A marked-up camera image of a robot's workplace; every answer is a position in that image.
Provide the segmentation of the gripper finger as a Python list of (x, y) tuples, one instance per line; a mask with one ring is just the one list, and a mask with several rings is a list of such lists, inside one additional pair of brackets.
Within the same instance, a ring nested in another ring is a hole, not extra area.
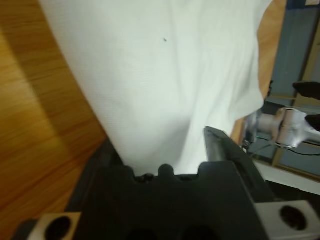
[(307, 115), (305, 120), (316, 131), (320, 131), (320, 114)]
[(123, 166), (119, 154), (109, 139), (105, 140), (89, 158), (75, 185), (71, 197), (66, 205), (66, 212), (81, 212), (85, 204), (91, 184), (101, 168)]
[(274, 201), (273, 192), (251, 158), (225, 132), (207, 126), (203, 134), (209, 162), (232, 162), (254, 202)]
[(293, 88), (303, 97), (319, 98), (320, 83), (315, 81), (299, 81), (293, 83)]

